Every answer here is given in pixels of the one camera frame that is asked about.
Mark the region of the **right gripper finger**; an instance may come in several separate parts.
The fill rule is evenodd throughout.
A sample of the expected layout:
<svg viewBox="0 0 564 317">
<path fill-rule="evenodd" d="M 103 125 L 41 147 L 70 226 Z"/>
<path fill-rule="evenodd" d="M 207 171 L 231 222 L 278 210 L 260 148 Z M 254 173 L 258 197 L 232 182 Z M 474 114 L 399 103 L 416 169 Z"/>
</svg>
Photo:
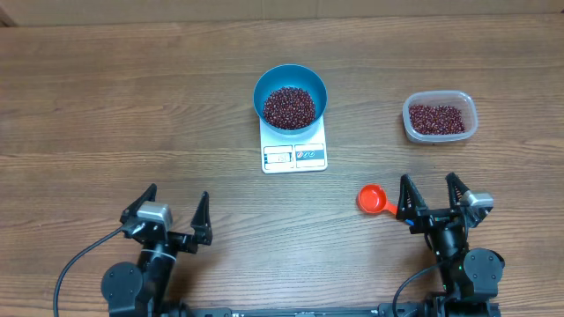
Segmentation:
<svg viewBox="0 0 564 317">
<path fill-rule="evenodd" d="M 448 194 L 449 194 L 449 206 L 456 207 L 463 195 L 469 191 L 469 188 L 460 180 L 460 178 L 455 173 L 449 173 L 445 180 L 447 182 Z"/>
<path fill-rule="evenodd" d="M 415 220 L 428 211 L 428 206 L 409 174 L 400 178 L 397 220 Z"/>
</svg>

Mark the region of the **orange measuring scoop blue handle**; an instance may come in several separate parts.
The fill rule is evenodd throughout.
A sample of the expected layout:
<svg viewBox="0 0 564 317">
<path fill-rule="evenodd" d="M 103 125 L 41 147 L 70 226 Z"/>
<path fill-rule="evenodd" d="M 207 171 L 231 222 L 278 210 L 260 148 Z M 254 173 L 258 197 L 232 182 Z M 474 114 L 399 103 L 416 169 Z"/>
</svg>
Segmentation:
<svg viewBox="0 0 564 317">
<path fill-rule="evenodd" d="M 357 194 L 356 204 L 358 208 L 367 214 L 381 214 L 389 212 L 393 216 L 397 214 L 397 206 L 392 203 L 384 188 L 378 184 L 367 184 Z"/>
</svg>

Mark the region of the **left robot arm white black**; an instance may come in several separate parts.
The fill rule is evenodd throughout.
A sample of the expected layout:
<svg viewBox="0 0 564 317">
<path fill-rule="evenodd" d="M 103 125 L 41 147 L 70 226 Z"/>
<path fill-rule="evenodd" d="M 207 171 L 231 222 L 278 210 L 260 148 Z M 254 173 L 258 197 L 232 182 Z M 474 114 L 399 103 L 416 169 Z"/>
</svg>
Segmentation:
<svg viewBox="0 0 564 317">
<path fill-rule="evenodd" d="M 137 262 L 119 262 L 104 274 L 100 290 L 111 316 L 192 316 L 181 301 L 166 299 L 168 284 L 179 253 L 195 254 L 212 243 L 210 197 L 203 192 L 191 220 L 192 233 L 174 232 L 172 211 L 156 201 L 152 184 L 120 216 L 119 230 L 141 246 Z"/>
</svg>

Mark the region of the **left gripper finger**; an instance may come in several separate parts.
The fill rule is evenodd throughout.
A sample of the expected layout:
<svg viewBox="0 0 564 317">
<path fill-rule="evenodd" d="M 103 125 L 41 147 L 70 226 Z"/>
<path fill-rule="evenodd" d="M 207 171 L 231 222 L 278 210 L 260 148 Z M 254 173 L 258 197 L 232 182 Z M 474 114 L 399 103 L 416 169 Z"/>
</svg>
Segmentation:
<svg viewBox="0 0 564 317">
<path fill-rule="evenodd" d="M 131 218 L 137 216 L 137 212 L 145 202 L 154 202 L 157 194 L 157 185 L 152 183 L 148 189 L 133 203 L 131 203 L 121 214 L 119 221 L 125 224 Z"/>
<path fill-rule="evenodd" d="M 195 242 L 206 246 L 210 246 L 213 239 L 209 202 L 209 193 L 204 191 L 190 223 L 191 228 L 194 230 Z"/>
</svg>

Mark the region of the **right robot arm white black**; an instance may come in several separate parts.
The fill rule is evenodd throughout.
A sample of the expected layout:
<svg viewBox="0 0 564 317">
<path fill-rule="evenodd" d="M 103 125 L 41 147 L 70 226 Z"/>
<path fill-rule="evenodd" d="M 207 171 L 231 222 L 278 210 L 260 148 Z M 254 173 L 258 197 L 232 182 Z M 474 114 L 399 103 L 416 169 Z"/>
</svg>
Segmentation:
<svg viewBox="0 0 564 317">
<path fill-rule="evenodd" d="M 455 173 L 447 174 L 445 181 L 449 206 L 431 209 L 411 177 L 402 175 L 396 219 L 409 222 L 410 233 L 424 236 L 441 272 L 446 300 L 487 302 L 498 295 L 505 262 L 492 250 L 471 249 L 468 238 L 470 229 L 494 208 L 494 198 L 471 190 Z"/>
</svg>

